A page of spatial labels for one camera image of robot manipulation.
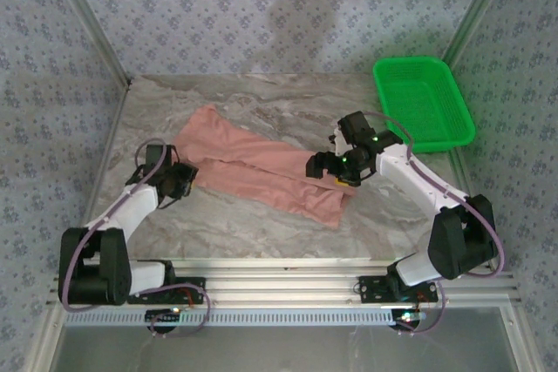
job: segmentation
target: glass panel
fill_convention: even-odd
[[[153,339],[143,327],[68,327],[51,372],[517,370],[497,308],[448,309],[426,335],[387,327],[213,327]]]

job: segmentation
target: marble surface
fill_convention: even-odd
[[[379,110],[372,77],[349,75],[200,75],[133,80],[119,121],[95,214],[121,193],[133,154],[145,139],[171,142],[200,106],[213,103],[234,124],[313,151],[330,147],[336,121]],[[371,118],[371,125],[384,123]],[[421,156],[454,182],[445,154]],[[132,257],[371,257],[407,255],[427,238],[419,208],[379,174],[363,183],[338,229],[259,202],[196,187],[189,197],[152,213],[129,242]]]

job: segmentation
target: patterned wallpaper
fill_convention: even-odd
[[[88,0],[141,73],[370,71],[440,56],[471,0]]]
[[[478,128],[467,164],[558,370],[558,0],[494,0],[455,73]]]
[[[0,0],[0,370],[17,371],[121,90],[66,0]]]

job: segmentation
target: aluminum frame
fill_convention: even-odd
[[[361,304],[353,291],[357,277],[385,274],[389,261],[367,259],[193,259],[174,260],[178,275],[208,278],[207,290],[220,309],[253,310],[254,308],[307,308],[319,313],[333,308],[361,312],[363,308],[408,308],[410,304]],[[489,267],[475,272],[486,274]],[[66,320],[66,312],[58,302],[56,278],[52,282],[48,308],[24,366],[25,372],[48,372]],[[511,273],[498,278],[481,279],[463,276],[442,281],[447,308],[500,309],[507,338],[519,371],[544,370],[520,296]],[[146,306],[123,305],[114,308],[125,314]]]

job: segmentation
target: green plastic basket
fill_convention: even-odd
[[[445,152],[473,141],[473,120],[446,63],[435,57],[384,58],[373,73],[384,114],[414,137],[414,152]],[[387,125],[406,142],[394,124]]]

